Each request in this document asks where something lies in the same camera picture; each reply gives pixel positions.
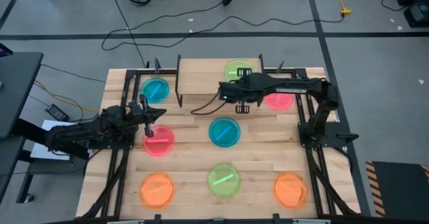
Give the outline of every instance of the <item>green petri dish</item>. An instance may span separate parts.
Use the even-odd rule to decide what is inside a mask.
[[[207,176],[210,191],[218,197],[231,197],[240,189],[241,177],[232,164],[217,164]]]
[[[210,140],[219,147],[227,148],[240,139],[240,125],[230,117],[216,118],[208,128]]]
[[[252,72],[255,72],[255,68],[248,61],[246,61],[246,60],[233,60],[233,61],[228,62],[225,65],[225,79],[227,81],[239,80],[240,76],[237,76],[237,69],[238,68],[250,68],[250,69],[252,69]]]
[[[145,95],[148,103],[160,103],[168,97],[170,86],[162,78],[151,78],[145,80],[141,86],[140,93]]]

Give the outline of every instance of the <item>yellow black striped tape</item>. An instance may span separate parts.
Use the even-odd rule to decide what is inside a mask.
[[[426,174],[426,177],[428,177],[428,182],[429,182],[429,168],[424,166],[423,164],[422,164],[422,168],[424,170],[424,173]]]
[[[381,192],[380,192],[378,181],[377,181],[377,175],[375,173],[375,167],[374,167],[372,161],[367,161],[366,167],[367,167],[369,185],[371,187],[371,192],[372,192],[373,200],[374,200],[375,213],[376,213],[377,217],[385,217],[385,211],[383,208],[383,200],[381,199]]]

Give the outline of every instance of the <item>gray floor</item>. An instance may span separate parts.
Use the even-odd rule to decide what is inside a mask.
[[[135,7],[128,0],[118,0],[131,27],[159,15],[204,9],[220,0],[153,0],[146,7]],[[0,0],[3,12],[9,0]],[[352,15],[342,23],[324,23],[325,32],[414,32],[401,12],[380,6],[380,0],[344,0]],[[397,7],[394,0],[387,0]],[[338,0],[316,0],[322,19],[339,18]],[[270,17],[292,22],[311,19],[308,0],[234,0],[228,7],[209,12],[166,18],[136,30],[138,33],[184,33],[214,26],[230,15],[253,23]],[[3,28],[2,35],[105,34],[124,28],[113,0],[17,0]],[[313,23],[292,26],[271,22],[251,27],[229,21],[216,32],[315,32]],[[171,44],[179,38],[138,39],[150,44]],[[122,40],[109,40],[106,47]],[[419,163],[429,165],[429,147],[425,141],[428,128],[426,111],[429,102],[429,38],[328,38],[326,39],[334,71],[339,82],[347,117],[353,132],[361,137],[355,142],[360,163],[366,160]],[[15,51],[43,52],[43,63],[77,74],[105,79],[110,68],[141,67],[133,46],[103,51],[101,40],[8,40],[2,41]],[[318,38],[246,37],[190,38],[173,48],[140,47],[146,61],[158,58],[163,67],[175,67],[177,54],[184,58],[247,58],[264,55],[266,66],[325,67]],[[71,97],[82,106],[98,108],[104,85],[74,78],[41,68],[38,80],[53,93]],[[46,103],[55,103],[73,119],[80,111],[49,98],[33,88],[31,95]],[[21,117],[41,125],[50,116],[45,106],[28,99]],[[19,163],[16,172],[24,171]],[[18,205],[15,198],[23,176],[14,176],[0,205],[5,223],[43,223],[74,217],[81,176],[37,176],[30,188],[36,195],[33,203]]]

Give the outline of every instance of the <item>petri dish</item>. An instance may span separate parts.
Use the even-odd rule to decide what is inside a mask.
[[[295,94],[273,93],[265,96],[263,100],[268,107],[277,111],[284,111],[292,106],[294,97]]]
[[[157,157],[168,154],[174,145],[173,131],[164,125],[153,126],[151,130],[154,136],[143,138],[143,147],[146,152]]]
[[[210,140],[219,147],[227,148],[240,139],[240,126],[230,117],[216,118],[208,128]]]
[[[171,203],[173,196],[174,183],[166,173],[151,173],[140,184],[140,201],[147,208],[162,209]]]
[[[148,103],[160,103],[168,97],[170,86],[162,78],[151,78],[145,80],[141,86],[140,93],[145,95]]]
[[[274,182],[274,197],[285,208],[299,209],[308,199],[307,184],[299,174],[281,173]]]
[[[241,77],[237,76],[237,69],[238,68],[250,68],[252,69],[252,72],[255,72],[255,67],[253,67],[252,64],[250,64],[246,60],[233,60],[228,62],[225,65],[225,79],[226,81],[230,80],[239,80]]]
[[[217,164],[207,176],[210,191],[218,197],[231,197],[240,189],[241,177],[232,164]]]

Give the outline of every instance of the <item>pink petri dish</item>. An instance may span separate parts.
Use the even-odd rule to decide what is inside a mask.
[[[274,93],[264,97],[265,103],[277,111],[288,109],[294,103],[295,94]]]
[[[146,152],[152,156],[163,156],[168,154],[174,145],[173,131],[164,125],[152,127],[153,137],[145,137],[143,147]]]

